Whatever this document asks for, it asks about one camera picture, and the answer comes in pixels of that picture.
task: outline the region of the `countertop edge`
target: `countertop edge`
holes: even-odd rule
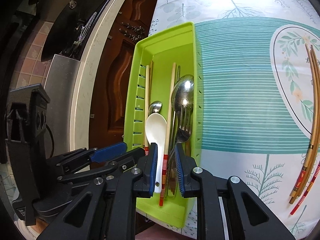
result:
[[[89,147],[91,98],[100,57],[111,26],[124,0],[110,0],[85,46],[73,91],[70,113],[70,151]]]

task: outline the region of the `wooden cabinet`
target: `wooden cabinet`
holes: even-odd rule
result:
[[[132,27],[148,36],[157,0],[125,0],[109,33],[94,83],[89,122],[89,147],[106,147],[122,141],[124,114],[135,42]]]

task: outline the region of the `pink tile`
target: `pink tile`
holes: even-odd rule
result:
[[[10,83],[10,88],[15,89],[17,86],[17,82],[18,82],[18,78],[19,78],[19,72],[13,72],[12,74],[12,78],[11,78],[11,83]]]
[[[17,81],[17,88],[27,86],[29,84],[30,77],[31,76],[28,74],[20,73]]]
[[[31,76],[29,80],[29,85],[41,84],[43,77]]]
[[[38,33],[35,39],[33,40],[32,44],[42,47],[46,38],[47,38],[46,34]]]
[[[42,79],[41,85],[44,87],[45,84],[45,78]]]
[[[48,64],[47,61],[41,62],[37,60],[33,68],[32,74],[43,77],[47,64]]]
[[[49,31],[51,30],[52,24],[52,22],[44,22],[39,32],[48,35]]]
[[[38,55],[38,57],[37,57],[37,60],[39,60],[39,61],[41,61],[42,49],[43,49],[43,47],[41,48],[41,50],[40,50],[40,52],[39,52],[39,55]]]
[[[37,59],[40,53],[40,50],[41,50],[40,46],[31,45],[26,57],[31,59]]]
[[[37,34],[37,32],[32,31],[29,37],[27,38],[27,43],[32,44]]]
[[[43,24],[44,24],[44,21],[38,21],[33,31],[38,33],[41,30]]]
[[[34,59],[25,58],[22,64],[21,73],[31,74],[36,61]]]
[[[29,43],[24,44],[24,46],[21,50],[21,53],[20,53],[20,57],[26,57],[30,47],[31,47],[31,44],[29,44]]]
[[[16,65],[15,65],[15,67],[14,67],[14,70],[15,70],[15,71],[20,72],[21,67],[22,67],[22,64],[23,64],[23,62],[24,62],[24,59],[25,59],[25,58],[23,58],[23,57],[19,57],[19,58],[18,58],[17,63],[16,63]]]

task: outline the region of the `tablecloth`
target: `tablecloth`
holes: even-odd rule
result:
[[[304,44],[320,58],[320,17],[308,0],[158,0],[149,35],[187,21],[202,47],[200,166],[214,176],[239,176],[296,239],[307,236],[320,218],[320,179],[292,216],[288,202],[313,117]],[[196,204],[184,228],[144,215],[196,238]]]

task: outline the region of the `green plastic tray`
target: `green plastic tray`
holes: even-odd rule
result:
[[[142,147],[144,133],[144,96],[146,65],[153,60],[150,102],[162,102],[160,114],[167,120],[172,63],[180,65],[180,76],[194,76],[193,127],[191,156],[200,163],[203,122],[203,70],[200,44],[192,22],[183,23],[139,41],[135,46],[124,121],[124,142],[128,151]],[[184,227],[194,199],[184,199],[179,190],[159,206],[159,193],[150,199],[137,199],[137,208],[177,228]]]

